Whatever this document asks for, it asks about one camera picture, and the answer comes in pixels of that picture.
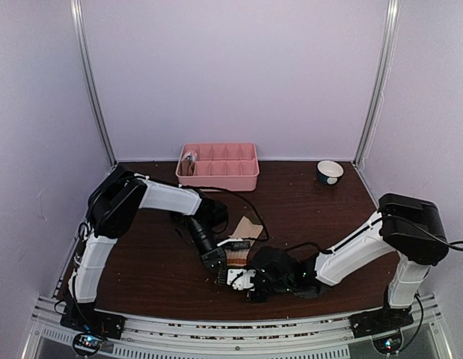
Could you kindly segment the beige striped sock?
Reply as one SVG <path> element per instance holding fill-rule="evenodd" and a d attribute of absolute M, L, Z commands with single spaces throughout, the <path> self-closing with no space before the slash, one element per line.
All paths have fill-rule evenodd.
<path fill-rule="evenodd" d="M 246 213 L 236 226 L 233 234 L 228 239 L 244 239 L 251 242 L 251 248 L 243 251 L 231 251 L 225 249 L 227 254 L 227 266 L 232 268 L 243 267 L 248 262 L 248 255 L 257 239 L 263 231 L 263 225 L 254 212 Z"/>

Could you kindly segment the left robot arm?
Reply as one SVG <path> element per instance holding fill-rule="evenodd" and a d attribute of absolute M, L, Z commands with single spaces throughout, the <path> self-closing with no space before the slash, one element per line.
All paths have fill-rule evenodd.
<path fill-rule="evenodd" d="M 64 294 L 66 315 L 84 332 L 99 326 L 94 305 L 102 272 L 112 248 L 131 229 L 141 210 L 169 212 L 177 217 L 204 266 L 210 271 L 226 266 L 226 254 L 213 231 L 229 218 L 222 202 L 200 189 L 159 182 L 119 165 L 88 198 L 85 221 L 78 229 L 74 269 Z"/>

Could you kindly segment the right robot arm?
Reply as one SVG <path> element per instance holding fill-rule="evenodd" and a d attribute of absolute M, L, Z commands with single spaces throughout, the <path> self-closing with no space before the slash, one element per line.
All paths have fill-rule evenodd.
<path fill-rule="evenodd" d="M 246 294 L 248 300 L 257 303 L 278 293 L 316 298 L 351 273 L 396 252 L 396 273 L 384 292 L 384 307 L 375 314 L 377 326 L 388 331 L 403 319 L 430 268 L 449 251 L 463 252 L 463 240 L 447 241 L 433 202 L 387 193 L 363 225 L 306 260 L 292 257 L 289 249 L 259 249 L 246 267 L 250 284 Z"/>

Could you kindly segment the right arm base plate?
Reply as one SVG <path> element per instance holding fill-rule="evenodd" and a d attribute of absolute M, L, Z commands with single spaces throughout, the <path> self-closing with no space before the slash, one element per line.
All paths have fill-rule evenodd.
<path fill-rule="evenodd" d="M 404 347 L 402 328 L 414 323 L 409 309 L 378 309 L 349 317 L 354 338 L 371 337 L 374 349 L 382 355 L 397 354 Z"/>

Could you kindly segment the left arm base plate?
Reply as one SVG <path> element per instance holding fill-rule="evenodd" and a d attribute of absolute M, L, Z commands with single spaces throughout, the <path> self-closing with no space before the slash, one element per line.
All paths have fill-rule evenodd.
<path fill-rule="evenodd" d="M 124 316 L 94 312 L 89 320 L 85 320 L 79 313 L 63 314 L 60 325 L 77 331 L 72 338 L 72 349 L 77 355 L 89 358 L 96 355 L 110 339 L 121 338 L 125 321 Z"/>

